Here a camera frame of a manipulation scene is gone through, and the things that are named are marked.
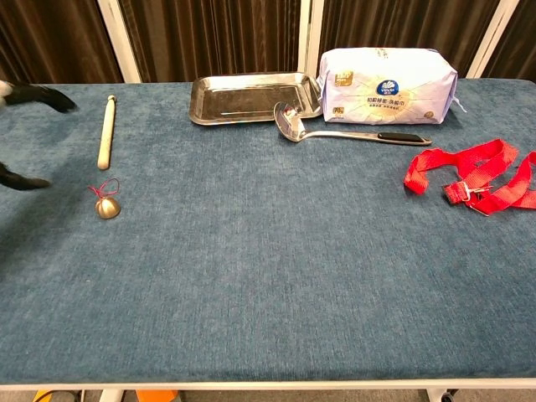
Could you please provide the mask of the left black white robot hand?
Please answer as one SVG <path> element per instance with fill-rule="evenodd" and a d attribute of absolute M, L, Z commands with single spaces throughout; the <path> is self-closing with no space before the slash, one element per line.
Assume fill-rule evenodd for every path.
<path fill-rule="evenodd" d="M 1 81 L 1 107 L 26 103 L 43 103 L 60 113 L 70 113 L 77 105 L 64 93 L 42 85 Z M 27 178 L 12 172 L 1 163 L 1 185 L 18 191 L 30 191 L 50 186 L 42 178 Z"/>

